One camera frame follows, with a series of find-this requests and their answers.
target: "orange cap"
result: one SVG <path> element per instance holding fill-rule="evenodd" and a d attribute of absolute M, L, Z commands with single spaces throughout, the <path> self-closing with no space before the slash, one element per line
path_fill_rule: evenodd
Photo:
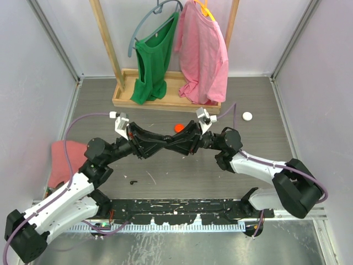
<path fill-rule="evenodd" d="M 174 127 L 174 131 L 178 133 L 178 132 L 181 132 L 184 128 L 185 126 L 179 123 L 179 124 L 176 124 L 176 126 Z"/>

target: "wooden rack base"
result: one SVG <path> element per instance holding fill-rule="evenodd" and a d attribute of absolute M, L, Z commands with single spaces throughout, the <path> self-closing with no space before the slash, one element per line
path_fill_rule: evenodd
<path fill-rule="evenodd" d="M 167 72 L 164 78 L 167 83 L 167 93 L 164 98 L 156 99 L 155 101 L 146 101 L 143 105 L 138 105 L 130 100 L 135 87 L 135 80 L 138 78 L 138 70 L 122 69 L 122 76 L 124 78 L 125 89 L 123 90 L 118 82 L 112 100 L 116 107 L 172 110 L 179 112 L 195 112 L 197 109 L 204 107 L 210 114 L 220 113 L 220 103 L 217 105 L 192 104 L 187 98 L 179 97 L 179 88 L 186 83 L 184 75 L 181 72 Z"/>

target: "cable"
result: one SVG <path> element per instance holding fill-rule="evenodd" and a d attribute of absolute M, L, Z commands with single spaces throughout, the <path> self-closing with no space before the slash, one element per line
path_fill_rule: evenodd
<path fill-rule="evenodd" d="M 115 210 L 111 210 L 111 211 L 110 211 L 110 216 L 109 216 L 109 224 L 110 224 L 110 225 L 111 225 L 111 222 L 112 222 L 113 217 L 114 217 L 114 211 L 115 211 Z"/>
<path fill-rule="evenodd" d="M 101 231 L 98 228 L 96 228 L 94 225 L 92 225 L 91 223 L 87 222 L 86 220 L 82 221 L 83 223 L 85 223 L 86 225 L 90 226 L 94 231 L 102 234 L 102 235 L 106 235 L 106 236 L 110 236 L 115 234 L 116 232 L 119 232 L 121 229 L 123 229 L 125 227 L 125 225 L 127 225 L 129 223 L 129 221 L 126 221 L 125 223 L 123 223 L 121 226 L 119 226 L 118 229 L 115 229 L 111 232 L 105 232 L 105 231 Z"/>
<path fill-rule="evenodd" d="M 256 227 L 256 230 L 254 232 L 254 234 L 252 235 L 252 238 L 255 239 L 255 236 L 257 235 L 259 229 L 260 229 L 260 225 L 263 224 L 263 219 L 264 219 L 264 210 L 261 211 L 261 214 L 260 214 L 260 221 L 258 223 L 258 227 Z"/>
<path fill-rule="evenodd" d="M 226 110 L 226 112 L 222 113 L 221 115 L 217 116 L 217 120 L 222 119 L 226 116 L 231 109 L 233 108 L 233 128 L 236 128 L 236 111 L 237 111 L 237 102 L 233 102 L 233 104 Z"/>
<path fill-rule="evenodd" d="M 304 173 L 300 170 L 297 170 L 295 168 L 292 168 L 292 167 L 288 167 L 288 166 L 282 166 L 282 165 L 276 165 L 276 164 L 272 164 L 272 163 L 269 163 L 269 162 L 265 162 L 265 161 L 262 161 L 262 160 L 259 160 L 259 159 L 256 159 L 254 157 L 251 157 L 251 156 L 247 156 L 246 154 L 244 154 L 244 152 L 242 150 L 239 150 L 239 153 L 246 157 L 247 159 L 251 160 L 251 161 L 254 161 L 256 163 L 259 163 L 259 164 L 262 164 L 262 165 L 266 165 L 266 166 L 275 166 L 277 168 L 282 168 L 282 169 L 286 169 L 286 170 L 289 170 L 289 171 L 292 171 L 294 173 L 297 173 L 299 175 L 302 175 L 304 178 L 306 179 L 309 179 L 310 181 L 314 182 L 322 191 L 322 193 L 324 194 L 323 197 L 321 199 L 319 199 L 316 203 L 322 203 L 324 202 L 325 200 L 327 200 L 327 197 L 328 197 L 328 191 L 326 189 L 325 186 L 323 186 L 321 184 L 320 181 L 318 181 L 317 179 L 313 178 L 312 176 L 308 175 L 307 173 Z"/>
<path fill-rule="evenodd" d="M 118 229 L 115 229 L 114 231 L 109 232 L 108 234 L 106 234 L 105 238 L 107 238 L 107 237 L 109 237 L 109 236 L 112 236 L 112 235 L 113 235 L 114 233 L 116 233 L 116 232 L 119 232 L 119 231 L 122 230 L 128 223 L 129 223 L 129 222 L 126 221 L 126 222 L 123 223 L 121 226 L 119 226 Z M 103 233 L 102 231 L 100 231 L 100 230 L 98 230 L 98 229 L 96 229 L 96 231 L 97 231 L 98 233 L 100 233 L 100 234 L 106 233 L 106 232 Z M 80 242 L 80 243 L 78 243 L 78 244 L 76 244 L 76 245 L 74 245 L 74 246 L 72 246 L 72 247 L 70 247 L 70 248 L 64 249 L 64 250 L 61 250 L 61 249 L 58 249 L 58 248 L 49 248 L 49 247 L 48 247 L 48 249 L 49 249 L 50 251 L 67 252 L 67 251 L 71 251 L 71 250 L 75 249 L 76 247 L 79 247 L 80 245 L 86 243 L 87 241 L 93 240 L 93 239 L 94 239 L 94 237 L 90 237 L 90 238 L 88 238 L 88 239 L 86 239 L 86 240 L 83 240 L 82 242 Z"/>
<path fill-rule="evenodd" d="M 12 232 L 12 234 L 9 236 L 6 244 L 5 244 L 5 248 L 4 248 L 4 251 L 3 251 L 3 256 L 2 256 L 2 262 L 4 265 L 8 265 L 8 262 L 7 262 L 7 252 L 8 252 L 8 249 L 10 247 L 10 243 L 12 241 L 12 239 L 15 237 L 15 235 L 17 234 L 17 232 L 29 221 L 31 220 L 33 217 L 37 216 L 37 214 L 39 214 L 41 211 L 43 211 L 45 208 L 47 208 L 49 205 L 53 204 L 55 201 L 57 201 L 60 197 L 62 197 L 66 191 L 70 188 L 71 184 L 72 184 L 72 181 L 73 181 L 73 172 L 72 172 L 72 166 L 71 166 L 71 163 L 70 163 L 70 160 L 68 158 L 68 153 L 67 153 L 67 146 L 66 146 L 66 139 L 67 139 L 67 135 L 68 135 L 68 132 L 70 131 L 71 127 L 76 123 L 78 122 L 79 120 L 83 119 L 83 118 L 86 118 L 86 117 L 90 117 L 90 116 L 109 116 L 109 113 L 90 113 L 90 114 L 86 114 L 86 115 L 82 115 L 80 117 L 78 117 L 77 119 L 75 119 L 71 124 L 70 126 L 67 128 L 66 132 L 65 132 L 65 135 L 64 135 L 64 141 L 63 141 L 63 144 L 64 144 L 64 152 L 65 152 L 65 158 L 66 158 L 66 161 L 69 165 L 69 171 L 70 171 L 70 180 L 68 182 L 68 185 L 67 185 L 67 188 L 64 189 L 58 196 L 56 196 L 53 200 L 51 200 L 50 202 L 46 203 L 45 205 L 43 205 L 41 208 L 38 209 L 38 211 L 36 213 L 32 213 L 30 216 L 28 216 L 23 222 L 21 222 L 19 224 L 19 226 L 16 227 L 16 229 Z"/>
<path fill-rule="evenodd" d="M 236 108 L 237 108 L 237 103 L 236 103 L 236 102 L 234 102 L 234 103 L 230 106 L 230 108 L 226 110 L 226 112 L 224 112 L 223 114 L 221 114 L 220 116 L 218 116 L 218 117 L 217 117 L 217 120 L 222 119 L 225 115 L 227 115 L 227 114 L 231 111 L 232 108 L 234 108 L 234 111 L 233 111 L 233 128 L 236 129 Z M 291 168 L 291 167 L 288 167 L 288 166 L 282 166 L 282 165 L 273 165 L 272 163 L 268 163 L 268 162 L 265 162 L 265 161 L 256 159 L 256 158 L 254 158 L 254 157 L 247 156 L 247 155 L 245 155 L 245 154 L 243 153 L 242 150 L 240 150 L 239 153 L 240 153 L 242 156 L 246 157 L 247 159 L 249 159 L 249 160 L 251 160 L 251 161 L 254 161 L 254 162 L 256 162 L 256 163 L 259 163 L 259 164 L 262 164 L 262 165 L 266 165 L 266 166 L 271 166 L 271 167 L 275 166 L 275 167 L 277 167 L 277 168 L 286 169 L 286 170 L 292 171 L 292 172 L 294 172 L 294 173 L 297 173 L 297 174 L 303 176 L 303 177 L 306 178 L 306 179 L 309 179 L 310 181 L 314 182 L 314 183 L 319 187 L 319 189 L 322 191 L 322 193 L 323 193 L 323 196 L 322 196 L 316 203 L 317 203 L 317 204 L 318 204 L 318 203 L 322 203 L 322 202 L 324 202 L 324 201 L 327 200 L 327 198 L 328 198 L 328 191 L 327 191 L 326 187 L 325 187 L 320 181 L 318 181 L 317 179 L 313 178 L 312 176 L 310 176 L 310 175 L 308 175 L 308 174 L 306 174 L 306 173 L 304 173 L 304 172 L 302 172 L 302 171 L 300 171 L 300 170 L 297 170 L 297 169 L 295 169 L 295 168 Z"/>

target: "black mounting plate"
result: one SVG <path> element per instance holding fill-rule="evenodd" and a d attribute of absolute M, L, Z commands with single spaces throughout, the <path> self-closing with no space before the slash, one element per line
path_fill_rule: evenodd
<path fill-rule="evenodd" d="M 168 222 L 170 225 L 192 224 L 200 214 L 203 225 L 237 224 L 239 219 L 258 218 L 260 211 L 246 215 L 235 199 L 114 199 L 112 200 L 113 219 L 116 224 L 131 221 L 134 224 L 148 225 L 152 217 L 157 225 Z M 264 211 L 265 218 L 273 218 L 273 210 Z M 92 219 L 108 219 L 95 216 Z"/>

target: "wooden pole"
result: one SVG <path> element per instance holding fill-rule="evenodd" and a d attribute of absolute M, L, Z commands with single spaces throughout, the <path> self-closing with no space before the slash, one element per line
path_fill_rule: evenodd
<path fill-rule="evenodd" d="M 99 31 L 101 34 L 101 38 L 103 39 L 106 52 L 108 53 L 111 65 L 114 70 L 114 74 L 117 81 L 120 81 L 121 89 L 124 91 L 125 81 L 121 73 L 121 69 L 119 63 L 116 58 L 115 50 L 113 47 L 113 43 L 111 42 L 110 34 L 108 31 L 108 26 L 106 25 L 103 10 L 101 9 L 101 5 L 99 0 L 89 0 L 90 5 L 92 6 L 92 10 L 95 16 L 95 20 L 97 21 Z"/>
<path fill-rule="evenodd" d="M 227 50 L 229 48 L 229 44 L 231 43 L 233 27 L 234 27 L 234 21 L 235 21 L 236 16 L 237 16 L 238 6 L 239 6 L 239 0 L 233 0 L 232 7 L 231 7 L 231 13 L 229 14 L 229 19 L 228 19 L 226 37 L 224 39 L 225 42 L 226 42 Z"/>

